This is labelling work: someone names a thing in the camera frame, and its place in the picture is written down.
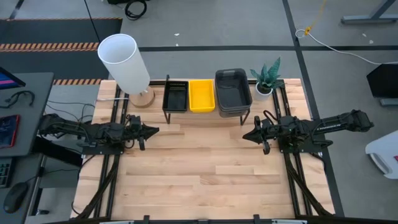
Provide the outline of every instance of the lamp base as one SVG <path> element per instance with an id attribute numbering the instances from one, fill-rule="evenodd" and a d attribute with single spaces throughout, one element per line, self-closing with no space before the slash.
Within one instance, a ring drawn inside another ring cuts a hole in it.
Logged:
<path id="1" fill-rule="evenodd" d="M 147 91 L 148 91 L 147 93 L 143 91 L 140 94 L 130 96 L 131 103 L 136 108 L 147 108 L 154 102 L 155 100 L 154 90 L 150 86 L 148 86 Z"/>

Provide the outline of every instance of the wooden tabletop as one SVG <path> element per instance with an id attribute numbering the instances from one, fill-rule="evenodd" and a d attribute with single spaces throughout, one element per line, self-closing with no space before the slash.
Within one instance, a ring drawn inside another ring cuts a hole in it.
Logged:
<path id="1" fill-rule="evenodd" d="M 292 115 L 310 119 L 300 79 L 284 81 Z M 115 89 L 115 81 L 102 81 L 98 98 L 114 98 Z M 261 218 L 294 217 L 277 142 L 269 141 L 271 153 L 265 156 L 261 145 L 242 139 L 254 128 L 254 116 L 264 119 L 263 110 L 275 114 L 272 97 L 253 101 L 244 126 L 240 126 L 239 117 L 221 118 L 217 106 L 212 113 L 172 114 L 167 124 L 162 111 L 164 87 L 153 89 L 156 98 L 152 106 L 138 109 L 129 103 L 127 113 L 141 116 L 142 122 L 159 127 L 160 132 L 146 142 L 145 151 L 136 144 L 121 156 L 112 220 L 142 220 L 144 215 L 150 215 L 151 220 L 251 219 L 254 214 Z M 93 122 L 109 122 L 112 105 L 113 101 L 98 101 Z M 116 121 L 120 121 L 120 114 L 119 105 Z M 81 171 L 74 202 L 78 212 L 98 189 L 102 161 L 103 156 L 96 156 Z M 302 164 L 308 188 L 333 213 L 322 162 L 302 154 Z M 302 194 L 296 188 L 304 213 Z M 103 197 L 102 215 L 107 200 L 108 192 Z"/>

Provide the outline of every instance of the yellow tray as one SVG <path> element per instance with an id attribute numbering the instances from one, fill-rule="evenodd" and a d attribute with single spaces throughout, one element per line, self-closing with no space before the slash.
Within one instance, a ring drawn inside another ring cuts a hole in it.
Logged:
<path id="1" fill-rule="evenodd" d="M 212 112 L 215 105 L 213 80 L 189 80 L 189 109 L 194 113 Z"/>

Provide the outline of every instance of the keyboard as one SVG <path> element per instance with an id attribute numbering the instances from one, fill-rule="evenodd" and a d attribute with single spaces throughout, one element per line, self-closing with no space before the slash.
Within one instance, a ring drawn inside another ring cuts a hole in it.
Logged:
<path id="1" fill-rule="evenodd" d="M 14 172 L 13 158 L 0 158 L 0 189 L 8 188 Z"/>

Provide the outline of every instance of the monitor screen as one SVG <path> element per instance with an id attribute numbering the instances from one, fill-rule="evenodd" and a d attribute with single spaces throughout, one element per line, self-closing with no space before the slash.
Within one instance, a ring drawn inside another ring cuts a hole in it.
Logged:
<path id="1" fill-rule="evenodd" d="M 25 86 L 25 83 L 0 67 L 0 90 Z"/>

